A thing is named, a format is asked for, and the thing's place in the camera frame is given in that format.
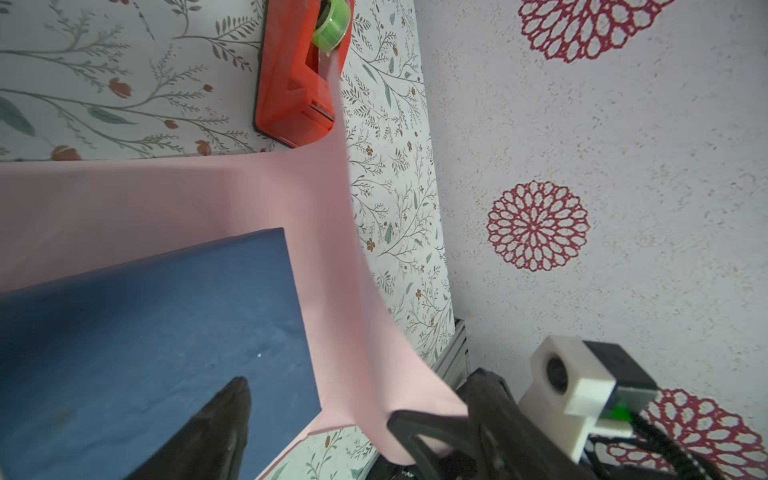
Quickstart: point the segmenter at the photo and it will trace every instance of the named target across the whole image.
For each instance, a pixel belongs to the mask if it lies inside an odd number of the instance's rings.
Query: pink paper
[[[341,112],[325,138],[291,151],[0,166],[0,291],[282,227],[323,409],[304,433],[357,424],[387,459],[413,463],[389,414],[466,416],[466,405],[416,355],[372,280]]]

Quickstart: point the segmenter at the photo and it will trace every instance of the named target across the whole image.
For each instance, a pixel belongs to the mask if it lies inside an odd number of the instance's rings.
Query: red mandala design
[[[531,50],[546,58],[596,58],[650,27],[674,0],[523,0],[518,15]]]
[[[729,478],[768,478],[763,438],[744,420],[720,408],[712,399],[699,399],[684,390],[662,390],[646,409],[648,419],[684,448],[707,458]],[[606,453],[619,463],[670,471],[659,455],[624,443]]]
[[[567,187],[547,182],[519,184],[488,212],[488,239],[517,268],[552,270],[587,243],[587,211]]]

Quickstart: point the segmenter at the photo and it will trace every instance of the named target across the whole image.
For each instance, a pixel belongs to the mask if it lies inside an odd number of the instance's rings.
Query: speckled wallpaper
[[[768,477],[768,3],[415,5],[472,367],[519,399],[548,334],[620,343],[658,425]]]

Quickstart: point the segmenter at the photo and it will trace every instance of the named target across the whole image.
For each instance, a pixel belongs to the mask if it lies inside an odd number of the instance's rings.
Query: tape roll
[[[352,13],[345,0],[322,0],[312,43],[320,51],[330,53],[341,43],[351,18]]]

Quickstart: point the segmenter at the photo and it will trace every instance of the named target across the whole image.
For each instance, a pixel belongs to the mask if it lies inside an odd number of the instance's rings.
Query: table
[[[284,148],[252,127],[265,11],[261,0],[3,0],[0,160]],[[453,313],[411,0],[356,2],[343,98],[360,246],[392,318],[435,362]],[[342,429],[303,442],[268,478],[358,478],[374,453]]]

